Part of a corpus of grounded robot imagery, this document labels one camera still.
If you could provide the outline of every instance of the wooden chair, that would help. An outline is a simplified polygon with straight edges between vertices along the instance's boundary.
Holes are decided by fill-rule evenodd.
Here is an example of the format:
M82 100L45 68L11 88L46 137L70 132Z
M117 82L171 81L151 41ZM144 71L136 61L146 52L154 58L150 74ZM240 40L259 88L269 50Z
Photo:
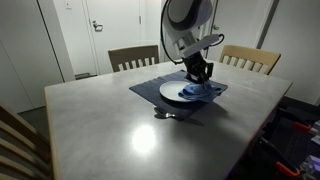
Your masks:
M48 140L1 104L0 135L0 179L53 179Z
M265 65L266 69L263 72L269 75L273 67L279 60L281 54L274 52L267 52L260 49L247 48L235 45L225 45L219 62L223 63L227 59L226 64L239 66L239 60L242 61L240 68L248 68L250 71L260 72Z
M122 49L109 50L109 57L114 72L120 71L121 65L124 70L139 68L141 65L146 66L159 63L159 52L157 45L137 46Z

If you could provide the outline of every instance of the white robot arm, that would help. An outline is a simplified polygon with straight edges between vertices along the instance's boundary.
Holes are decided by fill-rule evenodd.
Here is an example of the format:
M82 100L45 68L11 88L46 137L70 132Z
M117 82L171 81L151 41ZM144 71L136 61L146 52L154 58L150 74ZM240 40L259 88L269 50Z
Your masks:
M206 63L200 51L219 41L219 35L197 41L191 31L206 23L211 14L210 0L167 0L162 11L166 32L187 67L186 78L195 83L204 83L211 77L213 63Z

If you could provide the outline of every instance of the dark blue placemat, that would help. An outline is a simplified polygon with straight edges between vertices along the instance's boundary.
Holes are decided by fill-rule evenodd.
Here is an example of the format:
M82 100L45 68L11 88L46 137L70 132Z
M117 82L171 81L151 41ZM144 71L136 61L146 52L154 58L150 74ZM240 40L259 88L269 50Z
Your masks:
M168 74L165 76L158 77L156 79L152 79L150 81L146 81L141 84L137 84L135 86L130 87L129 89L139 94L146 100L150 101L155 106L169 112L176 114L179 117L187 118L192 115L194 112L199 110L201 107L206 105L206 102L202 101L194 101L194 102L175 102L170 101L163 97L160 94L160 86L168 81L186 81L184 77L186 76L186 72L178 71L172 74ZM221 92L228 88L227 85L220 84L214 81L209 81L213 86L221 88Z

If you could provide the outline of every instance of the table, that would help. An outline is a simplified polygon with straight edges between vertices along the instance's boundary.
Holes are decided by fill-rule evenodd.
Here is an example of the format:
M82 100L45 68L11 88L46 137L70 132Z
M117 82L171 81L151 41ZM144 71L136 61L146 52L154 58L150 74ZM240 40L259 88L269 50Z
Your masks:
M291 82L215 63L228 85L192 115L197 126L154 117L130 86L185 69L161 63L45 88L57 179L223 179Z

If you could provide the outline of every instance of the white plate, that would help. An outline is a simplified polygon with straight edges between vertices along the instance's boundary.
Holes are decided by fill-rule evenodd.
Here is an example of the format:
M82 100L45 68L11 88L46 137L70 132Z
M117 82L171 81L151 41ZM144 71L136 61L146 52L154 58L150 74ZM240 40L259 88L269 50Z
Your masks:
M184 99L178 94L188 84L189 83L185 81L169 81L160 86L160 93L162 96L172 101L191 102L194 100Z

